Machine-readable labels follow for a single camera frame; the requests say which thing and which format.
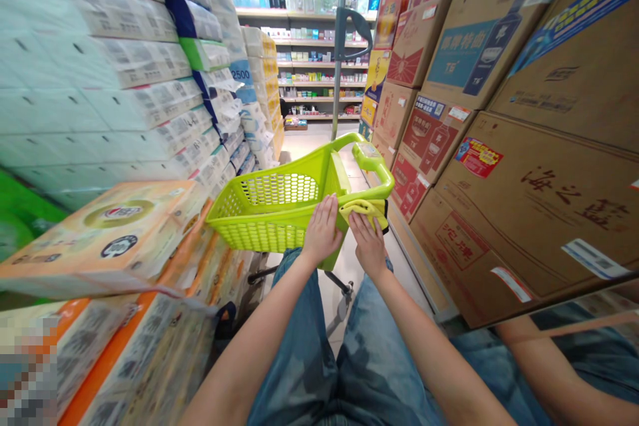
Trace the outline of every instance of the cart handle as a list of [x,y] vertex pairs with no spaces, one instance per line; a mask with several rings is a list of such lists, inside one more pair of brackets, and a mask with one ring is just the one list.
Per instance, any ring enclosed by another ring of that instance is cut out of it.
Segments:
[[347,133],[333,141],[333,149],[340,151],[350,143],[355,143],[353,145],[353,156],[359,167],[366,171],[375,172],[379,177],[380,184],[365,192],[349,193],[348,195],[340,196],[338,198],[339,205],[341,206],[357,199],[388,198],[395,187],[395,179],[386,166],[382,155],[379,154],[372,143],[357,132]]

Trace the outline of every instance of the metal pole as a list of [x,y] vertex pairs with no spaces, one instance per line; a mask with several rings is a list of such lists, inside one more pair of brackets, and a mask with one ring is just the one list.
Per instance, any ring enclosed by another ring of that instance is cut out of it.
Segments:
[[[338,0],[337,7],[344,8],[346,6],[346,0]],[[337,17],[335,17],[335,29],[339,30],[339,25],[337,25]],[[337,44],[337,39],[340,35],[346,36],[345,31],[336,31],[335,32],[335,43]],[[339,108],[339,87],[340,87],[340,79],[341,79],[341,60],[335,58],[335,84],[333,88],[333,130],[331,132],[331,141],[335,140],[337,137],[337,114]]]

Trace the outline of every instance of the yellow cloth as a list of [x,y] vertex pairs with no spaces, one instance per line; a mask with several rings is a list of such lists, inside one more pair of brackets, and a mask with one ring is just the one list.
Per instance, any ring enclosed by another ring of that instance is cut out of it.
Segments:
[[339,213],[342,215],[344,220],[346,220],[348,226],[351,226],[348,221],[348,216],[352,212],[355,212],[366,215],[368,221],[373,226],[373,229],[375,229],[375,222],[373,221],[373,218],[377,218],[382,230],[386,230],[388,228],[388,220],[385,217],[385,211],[385,200],[353,200],[339,209]]

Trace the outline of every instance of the green shopping basket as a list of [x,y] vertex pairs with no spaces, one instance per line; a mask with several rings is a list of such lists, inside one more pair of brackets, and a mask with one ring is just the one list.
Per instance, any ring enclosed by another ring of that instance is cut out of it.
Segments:
[[[351,193],[338,153],[349,143],[354,143],[359,167],[377,173],[379,186]],[[283,253],[304,245],[308,222],[326,195],[336,193],[343,206],[358,199],[386,199],[394,186],[375,147],[359,133],[349,133],[299,160],[233,178],[215,200],[206,222],[234,250]],[[348,223],[340,215],[337,227],[345,236]],[[338,254],[339,249],[318,267],[332,271]]]

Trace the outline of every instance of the supermarket aisle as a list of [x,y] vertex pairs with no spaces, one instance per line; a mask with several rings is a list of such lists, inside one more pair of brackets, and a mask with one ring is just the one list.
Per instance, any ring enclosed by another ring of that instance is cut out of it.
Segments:
[[[357,131],[356,122],[339,123],[337,135],[349,133],[351,131]],[[286,132],[284,139],[284,147],[282,149],[282,155],[289,155],[290,160],[296,160],[301,156],[310,153],[312,150],[320,147],[321,145],[331,140],[331,123],[330,122],[317,122],[309,124],[308,130],[303,132]],[[357,166],[353,155],[349,148],[346,148],[341,152],[342,161],[346,172],[351,180],[351,188],[353,191],[365,190],[368,188],[368,184],[364,179],[361,170]],[[408,264],[406,257],[404,256],[393,232],[390,231],[385,236],[386,249],[388,256],[395,268],[395,275],[401,282],[404,288],[408,291],[411,297],[417,302],[417,304],[432,316],[432,309],[430,308],[428,301],[424,293],[419,286],[417,278]],[[344,240],[341,252],[337,258],[334,273],[343,282],[353,282],[353,297],[357,291],[359,291],[359,285],[363,279],[363,270],[359,265],[355,256],[355,247],[357,246],[353,234],[349,231]],[[277,266],[282,259],[281,254],[271,253],[267,261],[267,267]],[[339,347],[344,338],[344,330],[346,328],[346,322],[348,315],[351,311],[351,304],[346,304],[345,298],[342,296],[339,288],[328,279],[326,275],[319,275],[319,288],[321,292],[321,300],[324,307],[324,318],[326,321],[326,329],[328,333],[328,339],[331,342],[333,351],[335,354],[339,351]],[[273,280],[273,275],[268,276],[266,282],[266,288],[264,294],[266,295],[270,290],[270,286]]]

